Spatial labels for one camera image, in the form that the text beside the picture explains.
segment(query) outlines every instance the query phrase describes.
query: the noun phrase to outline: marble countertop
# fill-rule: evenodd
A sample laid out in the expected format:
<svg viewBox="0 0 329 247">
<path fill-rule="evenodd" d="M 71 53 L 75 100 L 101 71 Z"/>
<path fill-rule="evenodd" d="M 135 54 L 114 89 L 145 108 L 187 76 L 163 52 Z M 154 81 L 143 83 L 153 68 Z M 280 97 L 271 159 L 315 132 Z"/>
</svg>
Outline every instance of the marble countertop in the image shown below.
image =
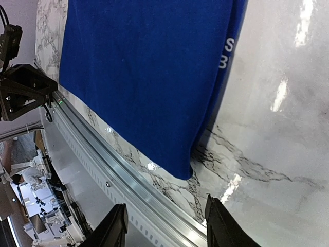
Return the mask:
<svg viewBox="0 0 329 247">
<path fill-rule="evenodd" d="M 80 114 L 170 201 L 205 225 L 218 197 L 261 246 L 328 246 L 329 3 L 249 0 L 221 108 L 178 180 L 61 87 Z M 67 0 L 39 0 L 36 59 L 58 81 Z"/>
</svg>

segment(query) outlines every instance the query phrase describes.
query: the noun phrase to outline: black wire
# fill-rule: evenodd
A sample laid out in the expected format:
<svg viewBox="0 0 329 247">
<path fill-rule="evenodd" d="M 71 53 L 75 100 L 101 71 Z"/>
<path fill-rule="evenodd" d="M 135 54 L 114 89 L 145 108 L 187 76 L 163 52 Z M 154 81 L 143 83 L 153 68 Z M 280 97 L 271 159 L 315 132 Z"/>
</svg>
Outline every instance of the black wire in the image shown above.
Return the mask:
<svg viewBox="0 0 329 247">
<path fill-rule="evenodd" d="M 5 23 L 5 19 L 4 19 L 4 17 L 3 17 L 3 15 L 2 15 L 1 12 L 0 12 L 0 17 L 1 17 L 1 20 L 2 20 L 2 24 L 3 24 L 4 28 L 5 28 L 6 23 Z"/>
<path fill-rule="evenodd" d="M 49 111 L 49 109 L 48 109 L 48 107 L 44 104 L 43 105 L 43 107 L 45 108 L 45 110 L 46 110 L 46 117 L 47 117 L 47 119 L 48 119 L 48 121 L 49 122 L 52 122 L 52 116 L 51 116 L 51 113 L 50 113 L 50 111 Z"/>
<path fill-rule="evenodd" d="M 8 19 L 8 16 L 7 16 L 7 13 L 5 12 L 5 9 L 0 5 L 0 14 L 1 14 L 1 19 L 3 19 L 3 16 L 5 17 L 5 20 L 6 20 L 6 23 L 5 21 L 3 20 L 3 23 L 4 23 L 4 27 L 9 25 L 9 19 Z"/>
</svg>

